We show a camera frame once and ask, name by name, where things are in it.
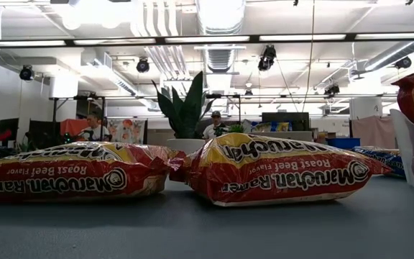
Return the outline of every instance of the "white planter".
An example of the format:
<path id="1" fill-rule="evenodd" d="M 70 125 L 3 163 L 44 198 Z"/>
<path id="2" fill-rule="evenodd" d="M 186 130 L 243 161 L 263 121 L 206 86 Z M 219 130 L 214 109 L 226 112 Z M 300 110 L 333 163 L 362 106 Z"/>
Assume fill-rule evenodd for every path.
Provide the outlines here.
<path id="1" fill-rule="evenodd" d="M 167 146 L 173 150 L 183 151 L 185 154 L 191 154 L 198 151 L 206 144 L 205 140 L 194 139 L 171 139 L 167 141 Z"/>

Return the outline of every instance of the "wall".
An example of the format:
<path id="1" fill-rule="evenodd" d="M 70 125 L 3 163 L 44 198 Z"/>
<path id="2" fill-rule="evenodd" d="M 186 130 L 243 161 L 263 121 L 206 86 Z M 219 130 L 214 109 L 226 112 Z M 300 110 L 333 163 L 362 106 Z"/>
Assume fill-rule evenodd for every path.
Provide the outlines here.
<path id="1" fill-rule="evenodd" d="M 25 82 L 19 74 L 0 66 L 0 119 L 19 118 L 17 141 L 28 131 L 29 120 L 52 120 L 50 87 L 38 81 Z"/>

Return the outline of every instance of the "poster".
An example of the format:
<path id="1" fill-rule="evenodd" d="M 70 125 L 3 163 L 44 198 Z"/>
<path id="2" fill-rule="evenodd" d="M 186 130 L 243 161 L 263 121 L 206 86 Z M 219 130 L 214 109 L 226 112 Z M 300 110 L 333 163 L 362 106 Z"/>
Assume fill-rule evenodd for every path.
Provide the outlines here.
<path id="1" fill-rule="evenodd" d="M 108 131 L 112 142 L 143 144 L 144 123 L 146 120 L 110 119 Z"/>

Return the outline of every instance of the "man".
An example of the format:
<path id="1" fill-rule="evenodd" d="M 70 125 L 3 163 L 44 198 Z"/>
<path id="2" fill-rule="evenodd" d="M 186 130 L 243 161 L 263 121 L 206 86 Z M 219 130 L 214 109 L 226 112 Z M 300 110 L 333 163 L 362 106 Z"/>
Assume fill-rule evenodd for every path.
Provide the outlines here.
<path id="1" fill-rule="evenodd" d="M 215 137 L 221 136 L 225 132 L 228 132 L 227 126 L 221 122 L 221 114 L 219 111 L 212 112 L 211 117 L 213 124 L 208 125 L 203 133 L 203 137 L 206 140 L 211 140 Z"/>
<path id="2" fill-rule="evenodd" d="M 84 137 L 86 140 L 99 141 L 101 129 L 103 129 L 103 133 L 102 133 L 103 141 L 110 140 L 109 137 L 107 136 L 109 135 L 108 129 L 104 126 L 101 126 L 98 123 L 98 115 L 95 112 L 87 116 L 87 124 L 89 125 L 89 127 L 83 129 L 83 131 L 80 133 L 80 135 Z"/>

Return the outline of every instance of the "table surface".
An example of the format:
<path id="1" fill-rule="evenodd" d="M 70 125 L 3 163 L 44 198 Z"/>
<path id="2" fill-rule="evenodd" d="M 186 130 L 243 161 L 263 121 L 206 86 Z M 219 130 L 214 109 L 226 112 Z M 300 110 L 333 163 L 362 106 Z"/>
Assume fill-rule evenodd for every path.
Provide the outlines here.
<path id="1" fill-rule="evenodd" d="M 414 188 L 375 177 L 346 199 L 222 208 L 187 186 L 100 204 L 0 205 L 0 258 L 414 258 Z"/>

